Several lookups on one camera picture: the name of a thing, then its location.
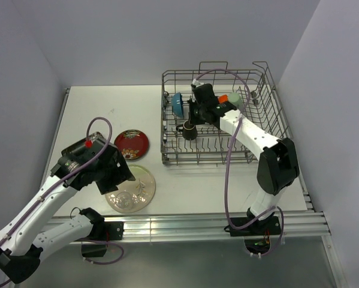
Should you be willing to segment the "blue ceramic bowl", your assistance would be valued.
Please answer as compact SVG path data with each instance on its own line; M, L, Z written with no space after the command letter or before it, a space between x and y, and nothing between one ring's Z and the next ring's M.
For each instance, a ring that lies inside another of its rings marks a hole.
M180 92L177 92L172 96L171 107L173 114L175 116L180 118L184 117L183 99L182 99L182 94Z

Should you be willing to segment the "dark brown mug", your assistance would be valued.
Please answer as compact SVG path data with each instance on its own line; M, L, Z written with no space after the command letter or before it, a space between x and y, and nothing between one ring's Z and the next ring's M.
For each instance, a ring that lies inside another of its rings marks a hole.
M177 125L176 131L181 133L182 137L188 141L195 140L198 136L196 126L191 124L189 121L185 121L183 124Z

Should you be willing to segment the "orange plastic bowl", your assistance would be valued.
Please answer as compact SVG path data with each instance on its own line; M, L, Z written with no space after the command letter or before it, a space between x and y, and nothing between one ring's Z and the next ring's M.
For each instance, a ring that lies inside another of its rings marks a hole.
M219 101L219 103L224 103L224 102L228 101L228 95L219 96L218 101Z

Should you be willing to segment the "light green cup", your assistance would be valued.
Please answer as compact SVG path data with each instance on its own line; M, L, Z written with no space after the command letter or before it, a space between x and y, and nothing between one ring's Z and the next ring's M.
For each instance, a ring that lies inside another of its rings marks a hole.
M243 110L243 100L240 94L237 92L232 92L228 94L228 101L234 105L239 111Z

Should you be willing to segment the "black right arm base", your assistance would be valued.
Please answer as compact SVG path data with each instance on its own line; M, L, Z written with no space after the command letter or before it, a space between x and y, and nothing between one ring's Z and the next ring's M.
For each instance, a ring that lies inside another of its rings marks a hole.
M248 222L254 219L250 212L247 217L233 217L231 222L235 226L245 226L244 229L235 229L229 224L224 227L224 232L231 237L244 238L245 252L250 257L261 259L283 243L284 223L283 215L280 218L271 212L264 220L256 220L249 226Z

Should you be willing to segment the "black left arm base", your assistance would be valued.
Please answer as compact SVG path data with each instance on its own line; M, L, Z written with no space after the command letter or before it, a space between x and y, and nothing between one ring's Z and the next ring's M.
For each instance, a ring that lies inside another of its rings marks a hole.
M125 250L117 243L122 240L124 231L124 222L103 222L95 224L93 231L84 238L81 238L81 255L83 260L93 265L109 265L120 261ZM118 252L119 255L109 262L100 261L109 252Z

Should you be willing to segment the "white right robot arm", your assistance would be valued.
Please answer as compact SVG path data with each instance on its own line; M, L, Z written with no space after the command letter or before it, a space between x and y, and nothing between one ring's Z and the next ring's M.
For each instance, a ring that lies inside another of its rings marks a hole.
M191 125L210 124L232 136L226 174L230 172L235 141L248 148L258 160L259 191L249 207L246 222L250 232L259 234L267 227L267 218L276 208L283 191L300 175L295 144L287 137L280 139L254 124L243 114L242 105L220 102L211 84L194 80L191 87L193 99L188 101Z

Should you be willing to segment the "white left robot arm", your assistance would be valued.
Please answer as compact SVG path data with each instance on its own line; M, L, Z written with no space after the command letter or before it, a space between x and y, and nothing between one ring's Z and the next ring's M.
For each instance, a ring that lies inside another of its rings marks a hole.
M116 191L134 175L120 150L103 138L81 140L62 152L50 176L21 212L0 230L0 270L14 283L28 279L40 263L73 241L104 241L104 217L83 208L69 221L44 231L57 210L94 183L101 194Z

